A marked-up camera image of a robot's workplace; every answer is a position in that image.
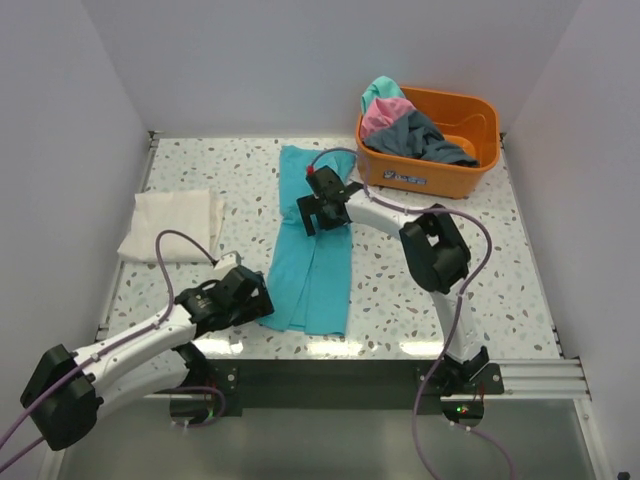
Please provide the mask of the turquoise blue t shirt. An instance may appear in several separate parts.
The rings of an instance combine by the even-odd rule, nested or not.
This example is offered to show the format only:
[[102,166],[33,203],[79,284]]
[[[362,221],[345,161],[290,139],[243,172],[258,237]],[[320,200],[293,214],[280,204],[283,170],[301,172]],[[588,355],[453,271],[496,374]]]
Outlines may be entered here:
[[259,324],[276,331],[307,335],[343,335],[346,332],[352,282],[352,231],[342,226],[317,230],[309,236],[297,200],[311,193],[306,168],[328,166],[343,181],[355,157],[346,152],[322,155],[318,150],[292,145],[279,156],[279,211],[281,224],[271,262],[267,289],[274,313]]

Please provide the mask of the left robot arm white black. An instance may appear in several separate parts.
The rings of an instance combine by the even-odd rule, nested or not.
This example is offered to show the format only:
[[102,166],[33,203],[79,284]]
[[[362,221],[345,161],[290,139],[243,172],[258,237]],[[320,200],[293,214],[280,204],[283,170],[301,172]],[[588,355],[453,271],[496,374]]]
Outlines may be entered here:
[[168,310],[102,343],[70,352],[63,345],[41,357],[20,397],[21,405],[54,450],[82,439],[106,411],[109,387],[153,357],[177,353],[173,382],[185,392],[206,383],[209,368],[193,340],[274,312],[262,273],[238,265],[221,278],[186,289]]

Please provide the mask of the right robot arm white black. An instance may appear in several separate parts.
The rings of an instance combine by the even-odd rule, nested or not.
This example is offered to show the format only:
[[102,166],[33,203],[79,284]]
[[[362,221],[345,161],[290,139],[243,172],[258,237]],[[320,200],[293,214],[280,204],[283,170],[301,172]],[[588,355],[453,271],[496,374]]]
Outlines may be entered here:
[[401,242],[409,273],[431,296],[447,335],[444,365],[436,369],[436,377],[456,392],[469,392],[480,382],[489,355],[463,300],[471,252],[452,211],[439,204],[419,209],[384,200],[359,182],[344,183],[328,166],[309,167],[306,180],[312,194],[299,198],[297,205],[309,236],[356,223]]

